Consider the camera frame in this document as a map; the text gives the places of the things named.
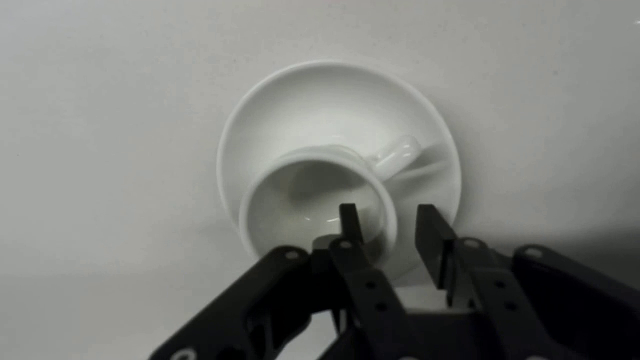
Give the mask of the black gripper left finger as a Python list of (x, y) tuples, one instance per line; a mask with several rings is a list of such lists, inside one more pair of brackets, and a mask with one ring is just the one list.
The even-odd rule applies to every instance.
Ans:
[(320, 360), (418, 360), (406, 312), (364, 249), (353, 204), (338, 207), (338, 234), (313, 242), (313, 301), (334, 321), (335, 340)]

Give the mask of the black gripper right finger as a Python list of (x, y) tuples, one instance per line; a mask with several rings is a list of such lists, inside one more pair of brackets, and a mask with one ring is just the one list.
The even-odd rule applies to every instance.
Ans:
[(419, 204), (416, 251), (446, 304), (473, 322), (472, 350), (490, 360), (566, 360), (512, 270), (477, 239), (459, 239), (431, 204)]

